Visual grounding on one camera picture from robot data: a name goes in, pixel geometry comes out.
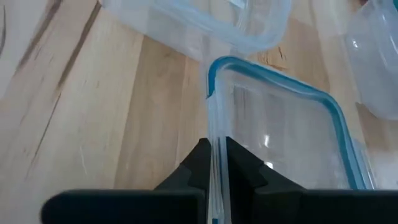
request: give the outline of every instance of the butcher block countertop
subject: butcher block countertop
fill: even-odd
[[[20,1],[0,0],[1,223],[39,223],[45,200],[67,189],[152,189],[206,137],[198,62],[120,23],[96,0],[37,1],[37,25],[25,7],[15,18]],[[376,187],[398,189],[398,122],[358,103],[343,43],[360,1],[293,3],[282,42],[250,60],[331,94],[369,156]],[[18,44],[21,35],[30,43]],[[24,50],[5,58],[12,44]]]

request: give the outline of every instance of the wooden table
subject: wooden table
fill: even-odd
[[[66,189],[151,189],[207,134],[198,62],[123,25],[96,0],[43,4],[0,100],[2,223],[38,223],[42,203]],[[250,59],[334,96],[377,187],[398,189],[398,122],[357,103],[343,43],[359,7],[294,0],[283,41]]]

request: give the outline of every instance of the plastic lid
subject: plastic lid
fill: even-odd
[[[365,189],[343,113],[330,95],[234,57],[213,63],[208,84],[210,134],[221,139],[224,183],[222,139],[230,136],[308,189]]]

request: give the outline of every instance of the transparent container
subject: transparent container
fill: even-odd
[[[398,1],[369,0],[345,38],[361,101],[379,118],[398,120]]]
[[[343,113],[327,93],[235,57],[208,74],[209,138],[230,223],[226,137],[308,189],[372,189],[365,154],[353,147]]]
[[[199,61],[269,49],[282,38],[291,0],[102,0],[139,32]]]

